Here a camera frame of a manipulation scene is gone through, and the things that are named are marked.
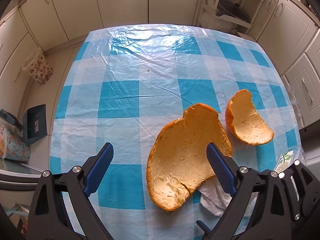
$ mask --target white trash can with red flowers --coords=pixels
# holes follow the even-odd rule
[[[46,84],[53,74],[53,69],[41,48],[34,50],[29,55],[22,69],[27,71],[40,85]]]

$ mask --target blue floral trash bin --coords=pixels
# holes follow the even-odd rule
[[[0,157],[2,155],[2,159],[19,162],[27,162],[30,159],[30,146],[4,126],[0,129],[0,141]]]

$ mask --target white label on dustpan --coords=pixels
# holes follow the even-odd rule
[[[39,120],[35,121],[35,132],[39,131]]]

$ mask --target tablecloth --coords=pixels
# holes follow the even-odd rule
[[[300,144],[294,112],[272,62],[254,42],[218,31],[177,25],[120,26],[90,32],[61,92],[51,139],[50,169],[67,172],[112,143],[114,158],[90,201],[115,240],[199,240],[218,219],[196,191],[181,208],[165,212],[151,201],[146,182],[149,151],[161,128],[188,106],[212,106],[225,126],[227,102],[252,93],[275,132],[261,146],[228,133],[233,159],[259,171]],[[76,231],[81,227],[64,194]],[[238,230],[243,230],[242,221]]]

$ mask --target beige floor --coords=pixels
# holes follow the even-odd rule
[[[24,96],[25,105],[21,109],[22,113],[33,106],[46,104],[48,135],[31,145],[30,160],[26,164],[26,166],[35,170],[45,171],[49,169],[50,143],[57,104],[68,72],[82,43],[77,42],[64,48],[58,48],[58,50],[51,49],[48,51],[46,58],[53,68],[52,77],[44,85],[32,82],[30,90]]]

